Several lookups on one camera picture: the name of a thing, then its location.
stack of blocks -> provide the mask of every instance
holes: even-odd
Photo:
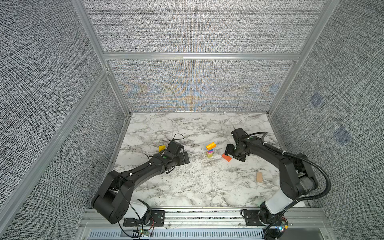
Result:
[[[213,142],[211,144],[208,144],[205,148],[207,149],[207,157],[212,157],[214,155],[214,148],[216,147],[216,144]]]

robotic arm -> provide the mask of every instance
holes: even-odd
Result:
[[[309,161],[304,154],[294,155],[264,142],[267,132],[247,134],[242,128],[232,131],[236,145],[228,144],[225,154],[245,162],[245,157],[255,154],[273,164],[280,171],[280,190],[270,199],[260,205],[259,220],[264,224],[274,224],[289,208],[301,200],[311,200],[325,196],[331,182],[327,174],[316,164]],[[317,168],[325,177],[326,189],[316,196],[301,197],[318,187],[312,166]]]
[[[115,224],[126,214],[135,188],[156,175],[170,173],[176,166],[188,163],[184,146],[171,140],[167,149],[153,155],[148,162],[125,172],[109,172],[93,197],[92,207]]]

gray fabric wall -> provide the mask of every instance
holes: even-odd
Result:
[[[132,111],[266,112],[290,60],[110,60]]]
[[[103,180],[124,118],[104,80],[1,240],[73,239]]]
[[[105,51],[300,52],[326,0],[84,0]]]
[[[331,192],[312,205],[339,240],[384,236],[383,66],[384,2],[341,0],[271,116],[289,151],[330,174]]]
[[[97,78],[70,0],[0,3],[0,207]]]

marble tabletop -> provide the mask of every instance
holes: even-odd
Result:
[[[227,144],[234,144],[231,131],[239,127],[248,133],[267,131],[266,141],[278,146],[265,114],[135,113],[114,170],[130,170],[148,161],[144,153],[157,153],[160,145],[181,133],[185,139],[178,142],[185,146],[190,163],[149,179],[134,191],[133,200],[152,207],[258,207],[278,190],[279,171],[255,155],[245,162],[221,157]],[[217,147],[208,158],[205,146],[211,142]],[[258,171],[263,173],[262,183],[256,182]]]

black mounting plate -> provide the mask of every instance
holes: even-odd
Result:
[[[247,226],[265,226],[260,220],[259,220],[259,210],[242,210],[242,215],[245,219],[245,223]],[[277,221],[273,224],[273,226],[280,226],[281,221]]]
[[[164,210],[152,210],[151,211],[151,217],[153,218],[153,221],[155,222],[155,227],[162,227],[164,226],[164,218],[165,218],[165,211]],[[125,218],[124,223],[122,224],[124,227],[136,227],[136,225],[140,225],[140,221],[134,218]],[[152,220],[150,220],[145,227],[152,226]]]

